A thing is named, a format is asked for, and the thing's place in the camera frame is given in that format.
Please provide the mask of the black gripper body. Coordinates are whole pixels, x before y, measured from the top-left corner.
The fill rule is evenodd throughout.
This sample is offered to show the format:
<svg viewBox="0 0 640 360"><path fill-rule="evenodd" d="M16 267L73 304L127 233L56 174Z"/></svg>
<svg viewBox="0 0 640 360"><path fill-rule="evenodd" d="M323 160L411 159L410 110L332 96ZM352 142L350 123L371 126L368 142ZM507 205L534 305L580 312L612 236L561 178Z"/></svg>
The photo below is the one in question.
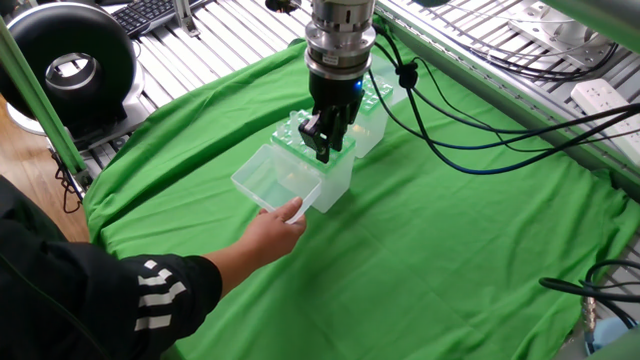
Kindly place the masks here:
<svg viewBox="0 0 640 360"><path fill-rule="evenodd" d="M364 96L363 77L335 80L311 73L309 75L309 91L314 102L314 113L333 107L346 110L349 113L356 113Z"/></svg>

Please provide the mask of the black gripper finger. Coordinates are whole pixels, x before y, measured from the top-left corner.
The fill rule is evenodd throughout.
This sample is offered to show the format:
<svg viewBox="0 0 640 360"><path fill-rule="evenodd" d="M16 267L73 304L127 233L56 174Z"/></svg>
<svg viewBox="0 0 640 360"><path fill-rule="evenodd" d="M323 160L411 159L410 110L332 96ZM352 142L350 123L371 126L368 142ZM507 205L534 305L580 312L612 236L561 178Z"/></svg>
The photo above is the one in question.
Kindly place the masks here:
<svg viewBox="0 0 640 360"><path fill-rule="evenodd" d="M340 152L343 148L344 136L357 117L362 98L356 98L346 105L337 107L333 132L333 149Z"/></svg>
<svg viewBox="0 0 640 360"><path fill-rule="evenodd" d="M298 127L304 144L315 152L315 157L322 163L328 163L330 158L329 140L323 133L325 125L320 113L313 114L302 121Z"/></svg>

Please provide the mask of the person's right hand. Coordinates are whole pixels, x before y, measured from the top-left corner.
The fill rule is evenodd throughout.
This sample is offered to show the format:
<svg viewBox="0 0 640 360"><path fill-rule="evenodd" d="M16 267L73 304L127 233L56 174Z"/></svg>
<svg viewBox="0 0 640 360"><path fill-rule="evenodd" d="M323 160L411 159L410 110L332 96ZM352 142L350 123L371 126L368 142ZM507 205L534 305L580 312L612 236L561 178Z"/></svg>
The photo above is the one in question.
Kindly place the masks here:
<svg viewBox="0 0 640 360"><path fill-rule="evenodd" d="M250 222L238 245L254 266L265 266L293 251L307 227L304 216L294 220L302 203L295 197L273 211L261 209Z"/></svg>

